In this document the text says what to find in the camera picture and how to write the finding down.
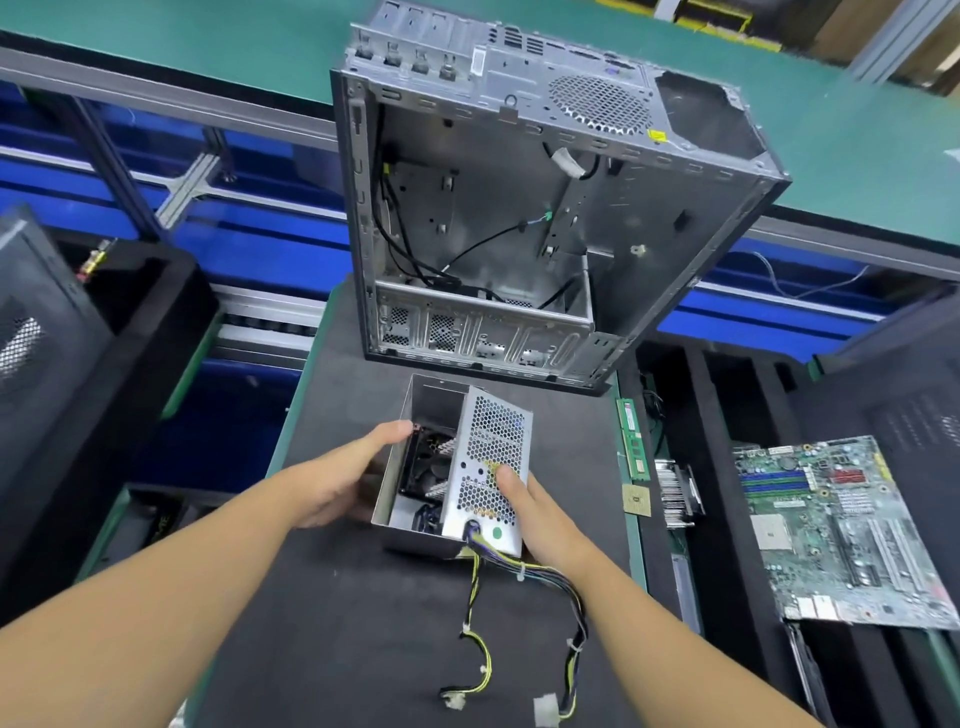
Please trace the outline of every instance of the finger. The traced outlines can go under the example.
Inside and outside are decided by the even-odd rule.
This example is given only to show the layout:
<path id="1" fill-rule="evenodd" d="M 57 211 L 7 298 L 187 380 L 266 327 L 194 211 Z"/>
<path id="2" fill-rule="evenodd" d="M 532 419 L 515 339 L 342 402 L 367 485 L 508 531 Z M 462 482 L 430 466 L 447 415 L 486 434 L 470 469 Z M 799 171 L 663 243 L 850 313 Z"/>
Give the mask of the finger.
<path id="1" fill-rule="evenodd" d="M 496 469 L 496 486 L 521 518 L 534 507 L 534 500 L 527 493 L 523 481 L 509 465 L 501 465 Z"/>
<path id="2" fill-rule="evenodd" d="M 527 493 L 530 494 L 533 500 L 550 501 L 553 499 L 550 497 L 550 494 L 544 490 L 543 486 L 540 485 L 540 481 L 537 480 L 537 477 L 533 473 L 527 474 Z"/>

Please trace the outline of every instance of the black work surface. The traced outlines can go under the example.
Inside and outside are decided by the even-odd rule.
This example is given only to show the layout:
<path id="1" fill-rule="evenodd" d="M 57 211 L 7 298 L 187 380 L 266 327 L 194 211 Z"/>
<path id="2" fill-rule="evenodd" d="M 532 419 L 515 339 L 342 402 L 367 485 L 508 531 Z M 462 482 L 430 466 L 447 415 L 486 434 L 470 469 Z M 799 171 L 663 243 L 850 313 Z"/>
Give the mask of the black work surface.
<path id="1" fill-rule="evenodd" d="M 393 419 L 418 371 L 363 358 L 348 291 L 327 311 L 333 318 L 286 465 Z M 531 471 L 626 570 L 610 398 L 477 383 L 534 412 Z M 563 695 L 566 640 L 575 629 L 570 604 L 559 592 L 486 568 L 472 627 L 491 651 L 492 680 L 456 713 L 438 689 L 479 682 L 482 664 L 476 646 L 457 639 L 468 587 L 468 564 L 385 551 L 368 526 L 338 522 L 292 533 L 220 650 L 201 728 L 533 726 L 533 698 Z M 570 728 L 638 724 L 594 635 Z"/>

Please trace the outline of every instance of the rear fan vent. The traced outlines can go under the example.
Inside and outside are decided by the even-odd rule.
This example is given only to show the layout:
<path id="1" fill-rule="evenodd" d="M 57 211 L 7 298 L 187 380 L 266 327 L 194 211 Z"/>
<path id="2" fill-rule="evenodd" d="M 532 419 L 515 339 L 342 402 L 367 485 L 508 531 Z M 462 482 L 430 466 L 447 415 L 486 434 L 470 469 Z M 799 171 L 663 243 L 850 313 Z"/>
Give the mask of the rear fan vent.
<path id="1" fill-rule="evenodd" d="M 650 128 L 647 100 L 604 79 L 561 76 L 550 82 L 550 99 L 567 116 L 600 132 L 637 134 Z"/>

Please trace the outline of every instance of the metal bracket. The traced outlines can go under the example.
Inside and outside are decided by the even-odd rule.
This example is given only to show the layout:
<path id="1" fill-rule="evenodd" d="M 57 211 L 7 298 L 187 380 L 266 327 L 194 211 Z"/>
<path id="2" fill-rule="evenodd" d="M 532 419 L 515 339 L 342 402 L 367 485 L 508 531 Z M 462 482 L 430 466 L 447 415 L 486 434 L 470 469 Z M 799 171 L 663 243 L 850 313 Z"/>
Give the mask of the metal bracket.
<path id="1" fill-rule="evenodd" d="M 201 154 L 193 160 L 186 174 L 173 180 L 170 196 L 156 211 L 156 218 L 166 230 L 172 230 L 183 220 L 190 203 L 200 194 L 210 180 L 220 171 L 221 160 L 217 155 Z"/>
<path id="2" fill-rule="evenodd" d="M 169 243 L 167 230 L 160 225 L 150 205 L 140 194 L 92 104 L 73 96 L 32 89 L 25 96 L 35 106 L 56 116 L 63 129 L 86 152 L 113 199 L 130 218 L 139 238 L 151 243 Z"/>

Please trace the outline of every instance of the white wire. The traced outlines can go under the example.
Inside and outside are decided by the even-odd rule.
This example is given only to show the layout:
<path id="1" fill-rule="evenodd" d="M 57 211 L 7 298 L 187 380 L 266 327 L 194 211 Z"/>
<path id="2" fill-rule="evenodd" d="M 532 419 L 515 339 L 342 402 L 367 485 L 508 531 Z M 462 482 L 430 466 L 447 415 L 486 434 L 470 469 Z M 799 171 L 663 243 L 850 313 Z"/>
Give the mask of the white wire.
<path id="1" fill-rule="evenodd" d="M 810 291 L 804 291 L 803 293 L 794 294 L 794 293 L 787 293 L 782 288 L 780 288 L 780 282 L 777 281 L 777 274 L 774 273 L 774 267 L 770 265 L 770 261 L 767 260 L 767 258 L 764 255 L 758 253 L 757 251 L 750 251 L 750 255 L 756 255 L 756 257 L 760 259 L 760 261 L 766 267 L 767 273 L 770 274 L 770 282 L 773 285 L 774 290 L 777 291 L 777 293 L 779 293 L 781 296 L 784 296 L 785 298 L 788 298 L 788 299 L 801 299 L 804 296 L 811 296 L 814 293 L 823 293 L 824 291 L 829 291 L 844 285 L 850 285 L 854 281 L 860 280 L 863 274 L 865 274 L 870 269 L 869 265 L 865 265 L 863 266 L 863 269 L 851 279 L 841 280 L 839 283 L 832 283 L 831 285 L 825 285 L 821 288 L 814 288 L 813 290 L 810 290 Z"/>

